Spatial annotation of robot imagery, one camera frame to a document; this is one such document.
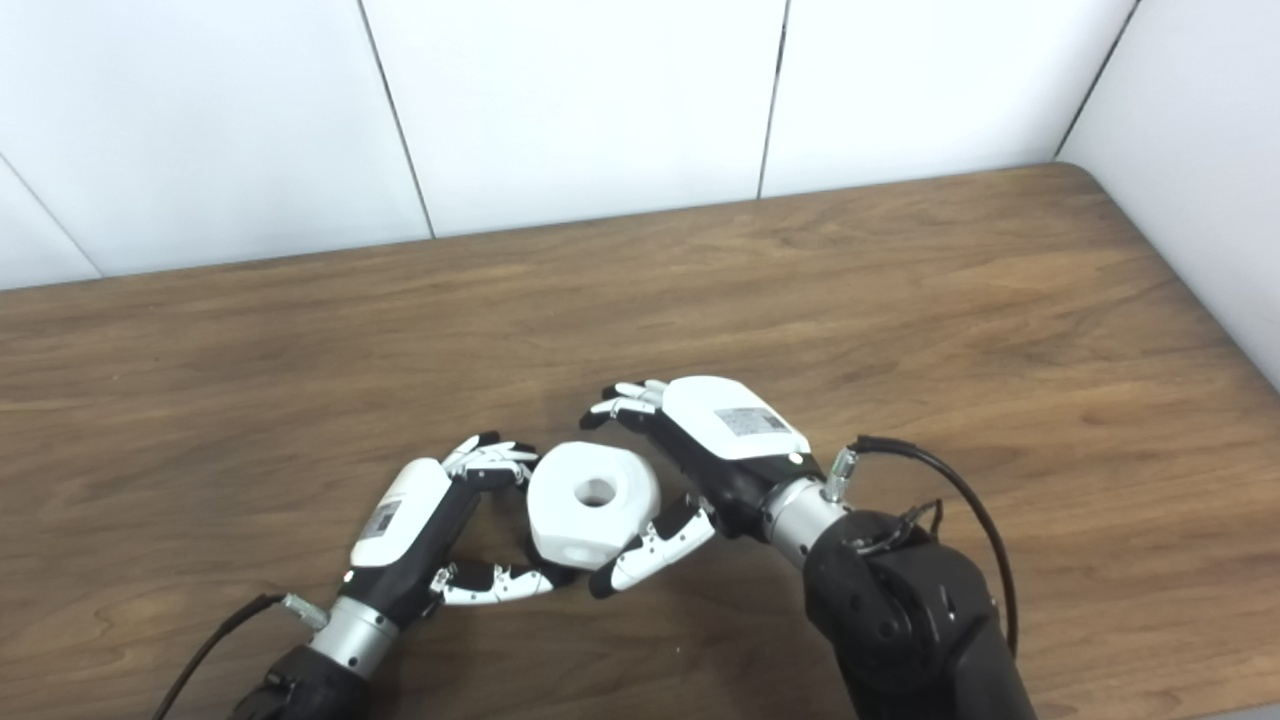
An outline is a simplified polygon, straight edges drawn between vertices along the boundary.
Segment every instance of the white tile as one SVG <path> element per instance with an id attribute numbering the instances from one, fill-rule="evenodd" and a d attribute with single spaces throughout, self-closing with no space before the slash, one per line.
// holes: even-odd
<path id="1" fill-rule="evenodd" d="M 1142 3 L 1062 159 L 1280 387 L 1280 3 Z"/>
<path id="2" fill-rule="evenodd" d="M 366 0 L 438 234 L 755 197 L 783 0 Z"/>
<path id="3" fill-rule="evenodd" d="M 1052 159 L 1134 0 L 792 0 L 787 195 Z"/>
<path id="4" fill-rule="evenodd" d="M 0 99 L 108 274 L 428 234 L 355 0 L 0 3 Z"/>
<path id="5" fill-rule="evenodd" d="M 0 290 L 96 277 L 93 265 L 0 156 Z"/>

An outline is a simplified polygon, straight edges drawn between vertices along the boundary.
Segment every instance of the wood grain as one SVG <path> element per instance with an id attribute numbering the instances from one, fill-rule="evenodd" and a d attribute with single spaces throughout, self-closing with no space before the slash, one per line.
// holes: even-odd
<path id="1" fill-rule="evenodd" d="M 605 383 L 691 373 L 822 457 L 876 432 L 965 471 L 1043 719 L 1280 700 L 1280 401 L 1068 165 L 6 292 L 0 347 L 4 717 L 150 714 L 253 593 L 328 601 L 408 460 L 582 438 Z M 886 461 L 854 501 L 940 492 Z M 959 507 L 943 537 L 989 568 Z M 524 532 L 500 498 L 460 555 Z M 303 637 L 253 620 L 173 716 L 223 717 Z M 445 610 L 379 684 L 384 719 L 850 715 L 795 573 L 750 541 L 608 602 Z"/>

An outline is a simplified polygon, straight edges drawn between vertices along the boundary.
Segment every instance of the black finger segment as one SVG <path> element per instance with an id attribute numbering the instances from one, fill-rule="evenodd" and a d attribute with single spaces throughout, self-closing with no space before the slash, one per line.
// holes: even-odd
<path id="1" fill-rule="evenodd" d="M 653 519 L 653 530 L 659 538 L 671 539 L 680 534 L 680 530 L 685 529 L 700 510 L 698 505 L 689 502 L 687 496 L 682 497 L 668 505 Z"/>
<path id="2" fill-rule="evenodd" d="M 594 430 L 595 428 L 599 428 L 600 425 L 603 425 L 604 423 L 608 423 L 608 421 L 609 421 L 609 416 L 608 415 L 603 415 L 603 414 L 598 414 L 598 413 L 591 413 L 589 410 L 585 415 L 582 415 L 581 418 L 579 418 L 577 427 L 579 427 L 579 429 L 582 429 L 582 430 Z"/>

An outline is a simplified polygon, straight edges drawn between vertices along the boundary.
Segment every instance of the barcode label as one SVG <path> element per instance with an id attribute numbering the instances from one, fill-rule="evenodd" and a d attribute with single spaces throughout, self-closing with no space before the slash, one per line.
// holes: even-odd
<path id="1" fill-rule="evenodd" d="M 716 415 L 728 425 L 737 437 L 762 436 L 765 433 L 790 433 L 791 429 L 765 407 L 733 407 L 717 410 Z"/>
<path id="2" fill-rule="evenodd" d="M 360 539 L 380 538 L 387 534 L 387 528 L 392 527 L 392 518 L 396 516 L 397 510 L 399 510 L 398 500 L 379 505 L 374 510 L 374 514 L 369 516 L 369 521 L 365 523 L 365 529 L 361 530 Z"/>

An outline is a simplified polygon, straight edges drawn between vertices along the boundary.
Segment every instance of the robotic hand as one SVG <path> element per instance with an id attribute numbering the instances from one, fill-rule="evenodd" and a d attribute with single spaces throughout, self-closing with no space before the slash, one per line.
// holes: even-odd
<path id="1" fill-rule="evenodd" d="M 264 596 L 210 638 L 156 711 L 163 717 L 212 643 L 273 602 L 316 630 L 266 673 L 233 710 L 234 720 L 358 720 L 370 705 L 370 679 L 396 638 L 442 605 L 480 605 L 530 597 L 570 578 L 563 569 L 451 562 L 448 553 L 481 493 L 524 489 L 538 461 L 534 448 L 468 438 L 443 461 L 410 462 L 379 501 L 351 551 L 351 569 L 329 611 L 297 597 Z"/>
<path id="2" fill-rule="evenodd" d="M 863 720 L 1034 720 L 1014 664 L 1016 605 L 1004 544 L 980 501 L 945 462 L 910 443 L 861 437 L 823 473 L 803 434 L 724 378 L 618 383 L 579 424 L 594 429 L 609 419 L 648 436 L 701 500 L 660 514 L 598 570 L 590 580 L 596 597 L 687 555 L 714 525 L 726 537 L 772 544 L 801 571 L 805 614 L 832 643 Z M 941 501 L 902 515 L 845 505 L 865 452 L 920 460 L 969 501 L 1000 561 L 1007 644 L 982 571 L 937 539 Z M 918 521 L 931 509 L 933 529 L 925 530 Z"/>

